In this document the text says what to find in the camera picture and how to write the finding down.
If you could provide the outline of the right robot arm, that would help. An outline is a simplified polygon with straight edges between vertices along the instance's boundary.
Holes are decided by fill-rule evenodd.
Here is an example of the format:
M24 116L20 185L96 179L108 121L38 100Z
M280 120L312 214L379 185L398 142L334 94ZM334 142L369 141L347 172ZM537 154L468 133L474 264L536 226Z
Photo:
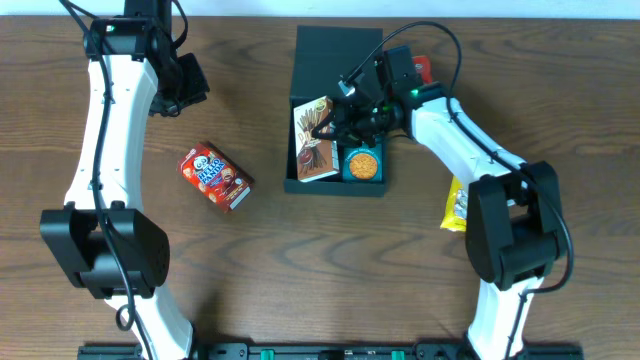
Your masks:
M332 138L344 146L372 146L402 130L458 179L467 194L465 247L480 278L466 337L479 359L522 356L530 300L564 287L574 266L555 170L492 140L466 115L452 88L424 83L408 47L376 48L367 58L382 94L361 89L362 65L342 76L343 96L329 117Z

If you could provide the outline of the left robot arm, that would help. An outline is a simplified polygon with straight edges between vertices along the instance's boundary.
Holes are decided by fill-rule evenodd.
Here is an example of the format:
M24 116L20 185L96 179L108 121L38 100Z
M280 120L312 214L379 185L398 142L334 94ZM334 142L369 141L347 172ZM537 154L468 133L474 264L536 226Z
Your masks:
M106 302L140 359L188 359L194 329L166 279L167 234L144 213L141 170L147 121L202 102L208 84L174 35L178 0L128 1L96 16L64 2L81 28L90 100L80 159L59 209L41 214L40 234L70 283Z

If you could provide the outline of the brown Pocky box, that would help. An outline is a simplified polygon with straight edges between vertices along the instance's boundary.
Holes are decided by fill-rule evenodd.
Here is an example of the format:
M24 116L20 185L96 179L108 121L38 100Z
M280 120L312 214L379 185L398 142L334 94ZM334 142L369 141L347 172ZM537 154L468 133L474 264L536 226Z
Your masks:
M332 109L332 100L323 96L293 110L297 178L303 183L339 173L337 143L316 138L312 134Z

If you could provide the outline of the yellow Hacks candy bag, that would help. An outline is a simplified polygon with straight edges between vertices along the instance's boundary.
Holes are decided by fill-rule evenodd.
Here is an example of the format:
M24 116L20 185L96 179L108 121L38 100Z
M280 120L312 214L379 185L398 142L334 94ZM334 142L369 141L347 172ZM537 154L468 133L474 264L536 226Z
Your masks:
M465 232L467 227L468 194L454 177L451 182L445 213L440 228L452 232Z

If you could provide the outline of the teal Chunkies cookie box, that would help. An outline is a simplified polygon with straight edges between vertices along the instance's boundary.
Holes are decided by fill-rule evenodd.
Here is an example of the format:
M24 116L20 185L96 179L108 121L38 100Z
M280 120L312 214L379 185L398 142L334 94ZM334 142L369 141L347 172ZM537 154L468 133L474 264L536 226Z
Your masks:
M383 179L383 147L363 145L344 148L342 180L344 182L377 183Z

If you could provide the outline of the red Hacks candy bag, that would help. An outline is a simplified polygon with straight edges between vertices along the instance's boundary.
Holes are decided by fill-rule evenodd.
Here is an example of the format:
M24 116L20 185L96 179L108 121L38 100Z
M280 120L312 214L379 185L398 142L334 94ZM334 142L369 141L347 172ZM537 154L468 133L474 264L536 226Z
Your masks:
M431 62L426 55L414 56L412 58L416 72L420 75L425 84L431 84L433 77L431 74Z

